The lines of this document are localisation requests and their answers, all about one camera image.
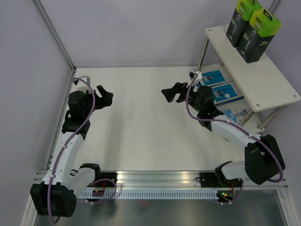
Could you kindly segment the green black Gillette box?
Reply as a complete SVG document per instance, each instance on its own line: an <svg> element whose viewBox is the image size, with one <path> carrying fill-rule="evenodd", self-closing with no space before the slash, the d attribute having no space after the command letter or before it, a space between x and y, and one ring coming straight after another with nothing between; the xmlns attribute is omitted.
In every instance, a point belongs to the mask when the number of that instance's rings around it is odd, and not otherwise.
<svg viewBox="0 0 301 226"><path fill-rule="evenodd" d="M253 13L237 46L246 63L260 60L281 26L282 23L265 8Z"/></svg>
<svg viewBox="0 0 301 226"><path fill-rule="evenodd" d="M245 32L253 13L262 9L257 0L239 0L228 26L226 37L231 45L236 48Z"/></svg>

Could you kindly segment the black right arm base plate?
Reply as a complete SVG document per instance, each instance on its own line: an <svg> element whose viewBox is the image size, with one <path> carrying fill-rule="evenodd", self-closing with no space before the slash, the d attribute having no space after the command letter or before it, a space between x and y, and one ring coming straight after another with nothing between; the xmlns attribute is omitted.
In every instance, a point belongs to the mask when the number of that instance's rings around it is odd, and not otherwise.
<svg viewBox="0 0 301 226"><path fill-rule="evenodd" d="M241 179L220 181L214 172L201 172L196 180L202 188L239 188L242 185Z"/></svg>

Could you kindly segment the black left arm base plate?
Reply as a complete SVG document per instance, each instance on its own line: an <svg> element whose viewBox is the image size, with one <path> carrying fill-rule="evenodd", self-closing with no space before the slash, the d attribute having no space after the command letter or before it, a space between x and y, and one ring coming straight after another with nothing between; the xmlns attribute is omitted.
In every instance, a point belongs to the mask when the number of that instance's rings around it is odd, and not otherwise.
<svg viewBox="0 0 301 226"><path fill-rule="evenodd" d="M113 188L114 187L114 184L109 180L112 180L114 183L117 182L117 176L118 174L116 172L112 172L112 171L105 171L105 172L102 172L100 177L98 179L95 179L95 181L98 181L98 180L101 180L97 183L94 183L94 184L89 184L88 187L97 187L97 188Z"/></svg>

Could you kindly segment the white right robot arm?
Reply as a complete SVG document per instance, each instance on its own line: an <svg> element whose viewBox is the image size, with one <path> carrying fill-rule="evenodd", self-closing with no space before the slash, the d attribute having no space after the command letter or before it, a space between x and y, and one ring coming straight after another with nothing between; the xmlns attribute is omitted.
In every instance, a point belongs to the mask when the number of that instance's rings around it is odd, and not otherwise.
<svg viewBox="0 0 301 226"><path fill-rule="evenodd" d="M257 185L282 181L285 163L276 139L272 135L253 134L229 120L215 106L211 87L201 86L197 91L193 88L192 84L177 82L161 92L169 103L179 95L176 102L185 102L187 110L193 108L197 115L191 117L202 127L223 136L244 152L243 161L227 161L215 168L216 183L225 186L234 179L250 179Z"/></svg>

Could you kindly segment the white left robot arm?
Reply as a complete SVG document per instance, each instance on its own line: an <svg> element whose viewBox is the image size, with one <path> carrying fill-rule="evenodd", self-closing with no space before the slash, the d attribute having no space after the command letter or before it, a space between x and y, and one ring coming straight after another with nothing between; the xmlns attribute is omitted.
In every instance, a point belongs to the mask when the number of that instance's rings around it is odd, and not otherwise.
<svg viewBox="0 0 301 226"><path fill-rule="evenodd" d="M30 195L37 214L52 217L71 217L76 209L77 197L89 186L103 183L101 168L97 163L83 163L71 176L77 153L90 128L89 117L95 110L111 106L113 94L98 85L96 91L77 89L68 96L68 107L62 125L59 152L39 184L33 184Z"/></svg>

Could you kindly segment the blue Harry's razor box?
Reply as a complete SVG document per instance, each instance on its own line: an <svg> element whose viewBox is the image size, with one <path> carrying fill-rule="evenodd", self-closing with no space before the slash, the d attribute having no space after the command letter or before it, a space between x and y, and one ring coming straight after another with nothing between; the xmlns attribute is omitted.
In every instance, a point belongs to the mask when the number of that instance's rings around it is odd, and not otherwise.
<svg viewBox="0 0 301 226"><path fill-rule="evenodd" d="M202 78L200 79L200 84L205 86L215 86L226 82L227 80L220 70L202 73Z"/></svg>
<svg viewBox="0 0 301 226"><path fill-rule="evenodd" d="M243 93L234 82L212 86L212 93L214 95L214 104L216 106L228 104L244 98Z"/></svg>

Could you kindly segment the clear blue razor blister pack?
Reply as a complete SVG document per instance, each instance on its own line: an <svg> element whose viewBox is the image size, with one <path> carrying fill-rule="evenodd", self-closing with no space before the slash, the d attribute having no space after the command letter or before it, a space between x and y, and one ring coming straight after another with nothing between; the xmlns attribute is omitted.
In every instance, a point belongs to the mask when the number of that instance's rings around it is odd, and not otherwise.
<svg viewBox="0 0 301 226"><path fill-rule="evenodd" d="M234 123L239 123L248 113L248 110L242 107L223 110L223 113Z"/></svg>

